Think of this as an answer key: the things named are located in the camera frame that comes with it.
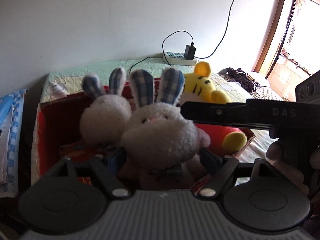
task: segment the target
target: power cord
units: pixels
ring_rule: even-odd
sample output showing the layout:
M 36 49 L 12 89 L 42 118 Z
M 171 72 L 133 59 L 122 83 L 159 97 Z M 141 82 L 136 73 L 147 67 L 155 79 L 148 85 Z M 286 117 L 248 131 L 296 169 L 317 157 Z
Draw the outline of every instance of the power cord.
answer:
M 209 57 L 211 57 L 211 56 L 216 52 L 217 48 L 220 46 L 221 42 L 223 41 L 224 36 L 226 36 L 227 29 L 228 29 L 228 25 L 229 25 L 230 14 L 231 14 L 231 8 L 232 8 L 232 6 L 233 6 L 233 2 L 234 2 L 234 1 L 235 1 L 235 0 L 232 0 L 232 3 L 231 3 L 231 5 L 230 5 L 226 30 L 224 31 L 223 37 L 222 37 L 221 41 L 218 43 L 217 47 L 214 49 L 214 51 L 213 51 L 208 57 L 195 57 L 195 58 L 199 58 L 199 59 L 209 58 Z
M 188 33 L 187 31 L 176 31 L 176 32 L 174 32 L 174 33 L 171 33 L 169 36 L 167 36 L 167 37 L 163 40 L 163 42 L 162 42 L 162 52 L 163 52 L 163 55 L 164 55 L 165 60 L 166 60 L 167 63 L 170 65 L 170 67 L 171 67 L 171 64 L 169 63 L 169 61 L 167 60 L 167 57 L 165 56 L 163 44 L 164 44 L 164 42 L 165 42 L 165 40 L 166 40 L 167 38 L 169 38 L 170 36 L 174 35 L 175 33 L 179 33 L 179 32 Z M 191 45 L 193 46 L 193 37 L 192 37 L 192 35 L 191 35 L 190 33 L 188 33 L 188 34 L 189 34 L 189 35 L 191 36 L 191 38 L 192 38 L 192 43 L 191 43 Z
M 136 64 L 133 64 L 133 65 L 130 67 L 130 69 L 129 69 L 128 75 L 130 74 L 130 72 L 131 72 L 132 68 L 133 68 L 135 65 L 137 65 L 137 64 L 139 64 L 139 63 L 141 63 L 142 61 L 145 61 L 147 58 L 150 58 L 150 57 L 146 57 L 145 59 L 140 60 L 140 61 L 139 61 L 139 62 L 137 62 Z

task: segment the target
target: black power adapter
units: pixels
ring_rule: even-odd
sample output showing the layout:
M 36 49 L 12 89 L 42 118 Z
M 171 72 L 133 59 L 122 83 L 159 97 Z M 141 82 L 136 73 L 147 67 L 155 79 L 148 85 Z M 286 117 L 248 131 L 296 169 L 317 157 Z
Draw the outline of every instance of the black power adapter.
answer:
M 184 58 L 187 60 L 193 60 L 196 53 L 196 47 L 193 46 L 193 42 L 191 45 L 186 46 L 186 50 L 184 51 Z

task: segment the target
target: white wall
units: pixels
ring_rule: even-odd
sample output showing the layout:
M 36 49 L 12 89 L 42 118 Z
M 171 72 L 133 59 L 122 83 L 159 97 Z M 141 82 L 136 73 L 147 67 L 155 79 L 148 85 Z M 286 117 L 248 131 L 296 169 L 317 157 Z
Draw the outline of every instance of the white wall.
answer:
M 278 0 L 235 0 L 227 35 L 209 59 L 215 71 L 251 70 Z M 221 39 L 231 0 L 0 0 L 0 96 L 31 88 L 34 116 L 44 76 L 102 60 L 131 59 L 162 51 L 176 30 L 195 39 L 196 56 Z M 166 51 L 190 43 L 178 33 Z

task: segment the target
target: white plush rabbit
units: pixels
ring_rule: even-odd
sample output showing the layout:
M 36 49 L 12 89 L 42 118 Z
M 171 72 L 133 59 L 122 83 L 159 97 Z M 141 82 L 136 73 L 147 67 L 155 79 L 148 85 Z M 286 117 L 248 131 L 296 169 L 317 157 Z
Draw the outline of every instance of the white plush rabbit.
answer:
M 110 143 L 115 146 L 119 143 L 132 114 L 129 102 L 121 96 L 125 77 L 124 68 L 116 68 L 109 78 L 108 94 L 96 74 L 84 77 L 84 93 L 93 100 L 80 119 L 80 133 L 85 143 Z
M 120 141 L 127 163 L 119 177 L 139 179 L 143 189 L 191 187 L 195 179 L 186 162 L 208 146 L 210 138 L 204 133 L 203 140 L 203 133 L 176 107 L 184 86 L 182 72 L 163 71 L 156 103 L 153 77 L 147 71 L 133 72 L 129 83 L 137 110 Z

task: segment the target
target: plush toy's yellow foot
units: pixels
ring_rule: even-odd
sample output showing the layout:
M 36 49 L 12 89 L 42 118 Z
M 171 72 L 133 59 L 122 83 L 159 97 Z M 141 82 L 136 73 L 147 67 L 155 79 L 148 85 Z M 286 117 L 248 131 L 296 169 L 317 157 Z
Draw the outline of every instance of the plush toy's yellow foot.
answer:
M 226 93 L 218 90 L 214 90 L 211 92 L 211 101 L 214 104 L 222 104 L 222 105 L 231 102 L 230 98 Z
M 243 132 L 232 132 L 229 133 L 222 142 L 222 149 L 232 154 L 240 150 L 247 143 L 247 137 Z

